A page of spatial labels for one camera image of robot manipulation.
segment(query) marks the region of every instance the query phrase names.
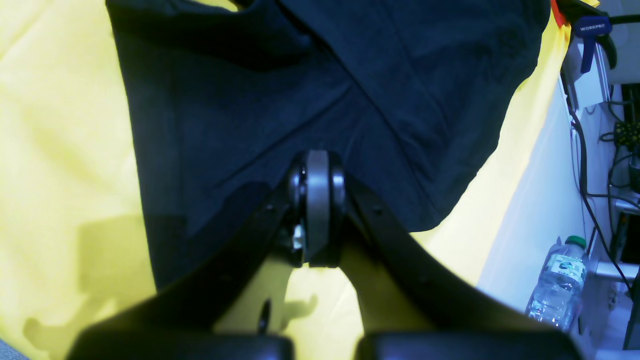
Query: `dark blue cloth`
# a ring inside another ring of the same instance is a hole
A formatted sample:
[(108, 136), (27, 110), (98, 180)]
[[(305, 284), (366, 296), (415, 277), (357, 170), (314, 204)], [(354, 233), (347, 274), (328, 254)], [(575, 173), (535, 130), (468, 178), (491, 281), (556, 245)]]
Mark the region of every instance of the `dark blue cloth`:
[(550, 8), (244, 5), (107, 0), (159, 288), (217, 251), (298, 151), (339, 153), (407, 230), (438, 225), (495, 150)]

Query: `plastic water bottle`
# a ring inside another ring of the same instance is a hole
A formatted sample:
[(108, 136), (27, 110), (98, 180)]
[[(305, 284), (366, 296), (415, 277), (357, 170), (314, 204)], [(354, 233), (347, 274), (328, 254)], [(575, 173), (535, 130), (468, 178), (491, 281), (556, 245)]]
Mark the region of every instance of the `plastic water bottle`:
[(582, 287), (587, 275), (586, 240), (569, 236), (547, 255), (525, 314), (567, 332), (582, 305)]

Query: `wrinkled fabric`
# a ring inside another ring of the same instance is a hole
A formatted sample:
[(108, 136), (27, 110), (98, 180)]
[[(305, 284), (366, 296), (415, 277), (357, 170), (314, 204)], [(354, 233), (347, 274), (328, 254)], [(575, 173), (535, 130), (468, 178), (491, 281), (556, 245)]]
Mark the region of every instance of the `wrinkled fabric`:
[(108, 0), (159, 288), (327, 149), (408, 231), (446, 217), (533, 72), (546, 0)]

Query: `bottle label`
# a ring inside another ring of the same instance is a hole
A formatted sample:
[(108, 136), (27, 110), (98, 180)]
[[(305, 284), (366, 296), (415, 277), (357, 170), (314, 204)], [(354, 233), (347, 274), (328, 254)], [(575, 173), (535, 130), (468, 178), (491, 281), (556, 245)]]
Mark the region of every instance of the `bottle label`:
[(576, 280), (580, 284), (580, 287), (584, 285), (584, 280), (587, 276), (587, 268), (580, 259), (556, 254), (549, 259), (549, 264), (547, 266), (551, 272)]

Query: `green bottle cap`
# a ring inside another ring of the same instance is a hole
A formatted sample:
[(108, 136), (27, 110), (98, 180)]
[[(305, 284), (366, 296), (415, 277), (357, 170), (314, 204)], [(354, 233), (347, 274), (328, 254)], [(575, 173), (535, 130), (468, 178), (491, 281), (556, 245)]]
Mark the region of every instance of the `green bottle cap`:
[(581, 238), (580, 236), (576, 236), (576, 235), (569, 236), (564, 243), (565, 244), (576, 244), (576, 245), (578, 245), (579, 247), (581, 247), (583, 249), (587, 248), (587, 240), (585, 240), (584, 238)]

